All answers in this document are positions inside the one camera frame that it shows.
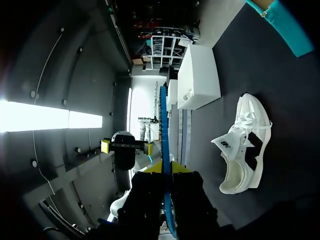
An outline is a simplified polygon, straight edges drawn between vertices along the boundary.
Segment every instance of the screw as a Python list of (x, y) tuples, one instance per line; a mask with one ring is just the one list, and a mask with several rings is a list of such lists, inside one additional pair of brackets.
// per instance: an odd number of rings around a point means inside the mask
[(34, 167), (34, 168), (38, 167), (38, 163), (36, 160), (31, 160), (31, 164), (32, 164), (32, 167)]
[(34, 97), (36, 96), (36, 91), (32, 90), (32, 91), (30, 92), (30, 96), (31, 96), (32, 98), (34, 98)]

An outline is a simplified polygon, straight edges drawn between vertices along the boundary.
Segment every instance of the light panel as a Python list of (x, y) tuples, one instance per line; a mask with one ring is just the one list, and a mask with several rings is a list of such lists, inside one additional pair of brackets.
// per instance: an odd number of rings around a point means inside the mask
[(0, 101), (0, 133), (102, 128), (103, 117), (65, 109)]
[(69, 129), (102, 128), (102, 116), (77, 111), (69, 113)]

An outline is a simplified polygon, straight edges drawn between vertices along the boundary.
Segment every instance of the metal shelf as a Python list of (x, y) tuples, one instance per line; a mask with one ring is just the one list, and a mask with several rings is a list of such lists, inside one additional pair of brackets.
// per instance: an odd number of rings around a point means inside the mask
[(147, 57), (150, 58), (151, 68), (147, 68), (146, 70), (158, 70), (162, 68), (164, 59), (169, 59), (169, 62), (165, 62), (165, 64), (173, 65), (176, 70), (179, 70), (182, 59), (185, 55), (186, 47), (177, 45), (177, 43), (180, 40), (189, 41), (189, 44), (193, 43), (193, 41), (187, 37), (172, 35), (152, 35), (150, 40), (151, 55), (147, 55)]

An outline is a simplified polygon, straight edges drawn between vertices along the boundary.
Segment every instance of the cable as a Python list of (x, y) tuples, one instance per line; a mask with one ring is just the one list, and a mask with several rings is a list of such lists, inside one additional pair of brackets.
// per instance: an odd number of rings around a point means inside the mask
[(45, 72), (45, 69), (46, 69), (46, 66), (47, 66), (47, 63), (51, 57), (51, 54), (53, 53), (54, 49), (56, 48), (56, 45), (57, 43), (59, 42), (60, 38), (62, 37), (62, 33), (60, 34), (60, 36), (58, 37), (58, 39), (55, 41), (55, 44), (53, 45), (48, 57), (46, 58), (46, 61), (44, 63), (44, 66), (43, 66), (43, 69), (42, 69), (42, 72), (40, 74), (40, 78), (39, 78), (39, 81), (38, 81), (38, 86), (36, 87), (36, 91), (35, 91), (35, 96), (34, 96), (34, 105), (36, 105), (36, 101), (37, 101), (37, 93), (38, 93), (38, 90), (39, 90), (39, 86), (40, 86), (40, 82), (42, 80), (42, 76)]
[(45, 229), (43, 229), (43, 232), (46, 233), (46, 232), (49, 232), (49, 231), (57, 231), (57, 232), (60, 232), (60, 230), (58, 228), (55, 228), (55, 227), (46, 227)]
[(151, 128), (151, 126), (150, 126), (150, 130), (152, 131), (152, 133), (153, 133), (153, 139), (152, 140), (156, 140), (156, 134), (155, 134), (155, 131)]
[[(37, 102), (37, 95), (38, 95), (38, 91), (39, 91), (40, 82), (41, 82), (41, 80), (42, 80), (42, 76), (44, 75), (44, 72), (45, 72), (47, 63), (48, 63), (48, 61), (49, 61), (49, 59), (50, 59), (50, 57), (51, 57), (51, 54), (53, 53), (54, 49), (56, 48), (56, 45), (57, 45), (57, 43), (59, 42), (59, 40), (60, 40), (61, 37), (62, 37), (62, 33), (60, 34), (60, 36), (58, 37), (58, 39), (55, 41), (55, 44), (53, 45), (53, 47), (52, 47), (52, 49), (51, 49), (48, 57), (46, 58), (46, 61), (45, 61), (45, 63), (44, 63), (44, 66), (43, 66), (43, 68), (42, 68), (42, 72), (41, 72), (41, 74), (40, 74), (39, 81), (38, 81), (38, 85), (37, 85), (36, 91), (35, 91), (34, 103), (33, 103), (34, 105), (36, 105), (36, 102)], [(47, 183), (49, 184), (49, 187), (50, 187), (53, 195), (56, 195), (54, 189), (53, 189), (52, 186), (51, 186), (50, 181), (42, 174), (41, 169), (40, 169), (40, 167), (39, 167), (39, 161), (38, 161), (37, 151), (36, 151), (35, 131), (34, 131), (34, 130), (32, 131), (32, 138), (33, 138), (34, 156), (35, 156), (35, 161), (36, 161), (36, 164), (37, 164), (37, 168), (39, 169), (39, 173), (40, 173), (40, 175), (47, 181)]]
[(149, 157), (149, 159), (150, 159), (150, 162), (151, 162), (151, 164), (152, 164), (152, 157), (151, 156), (148, 156)]
[(91, 150), (91, 136), (90, 136), (90, 128), (89, 128), (89, 148)]
[(58, 210), (57, 206), (55, 205), (54, 201), (52, 200), (51, 196), (49, 196), (49, 199), (51, 200), (52, 205), (54, 206), (54, 208), (57, 211), (57, 213), (62, 217), (61, 213), (59, 212), (59, 210)]

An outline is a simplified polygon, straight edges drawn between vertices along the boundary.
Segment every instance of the shoelace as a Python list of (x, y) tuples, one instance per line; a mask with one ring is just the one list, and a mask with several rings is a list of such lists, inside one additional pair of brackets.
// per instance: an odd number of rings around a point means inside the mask
[(244, 145), (248, 145), (250, 142), (248, 137), (249, 134), (252, 132), (252, 129), (258, 129), (258, 130), (266, 130), (272, 127), (272, 122), (270, 121), (270, 125), (267, 126), (260, 126), (259, 125), (259, 118), (255, 116), (254, 112), (246, 112), (243, 115), (240, 115), (239, 118), (234, 122), (234, 124), (231, 126), (231, 129), (240, 129), (242, 130), (241, 134), (245, 134), (245, 141)]

